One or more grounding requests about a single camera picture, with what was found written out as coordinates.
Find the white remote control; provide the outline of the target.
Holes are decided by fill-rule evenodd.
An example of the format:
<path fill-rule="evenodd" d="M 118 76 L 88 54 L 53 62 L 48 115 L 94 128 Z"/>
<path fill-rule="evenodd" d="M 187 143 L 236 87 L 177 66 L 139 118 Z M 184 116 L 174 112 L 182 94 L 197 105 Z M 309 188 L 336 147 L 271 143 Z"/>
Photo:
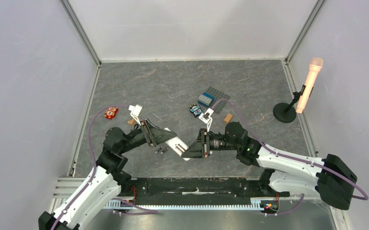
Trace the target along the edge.
<path fill-rule="evenodd" d="M 182 155 L 188 150 L 189 146 L 185 144 L 178 136 L 171 138 L 165 142 L 175 153 L 183 160 L 188 161 L 190 158 L 184 158 Z"/>

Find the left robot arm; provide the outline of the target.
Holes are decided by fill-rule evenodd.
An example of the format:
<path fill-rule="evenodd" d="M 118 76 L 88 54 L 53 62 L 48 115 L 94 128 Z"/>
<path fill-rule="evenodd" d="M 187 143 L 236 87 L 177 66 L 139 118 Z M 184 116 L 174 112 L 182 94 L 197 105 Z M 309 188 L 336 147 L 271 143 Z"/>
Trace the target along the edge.
<path fill-rule="evenodd" d="M 123 171 L 127 158 L 123 153 L 143 144 L 156 147 L 166 143 L 172 149 L 177 144 L 187 148 L 168 129 L 154 126 L 149 120 L 136 124 L 128 134 L 118 127 L 107 131 L 103 151 L 90 174 L 76 191 L 52 213 L 43 212 L 38 219 L 40 230 L 82 230 L 112 198 L 130 193 L 131 175 Z"/>

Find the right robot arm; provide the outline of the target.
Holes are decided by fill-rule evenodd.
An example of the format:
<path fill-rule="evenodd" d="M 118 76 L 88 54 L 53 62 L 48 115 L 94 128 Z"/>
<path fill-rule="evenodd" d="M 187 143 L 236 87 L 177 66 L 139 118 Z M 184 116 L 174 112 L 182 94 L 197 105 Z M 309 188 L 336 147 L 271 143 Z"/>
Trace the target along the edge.
<path fill-rule="evenodd" d="M 261 194 L 274 192 L 317 196 L 326 204 L 348 210 L 357 176 L 338 157 L 307 157 L 262 145 L 248 136 L 238 122 L 230 122 L 225 132 L 213 133 L 201 128 L 197 139 L 181 153 L 185 160 L 208 158 L 213 151 L 231 150 L 247 166 L 264 168 L 258 182 Z"/>

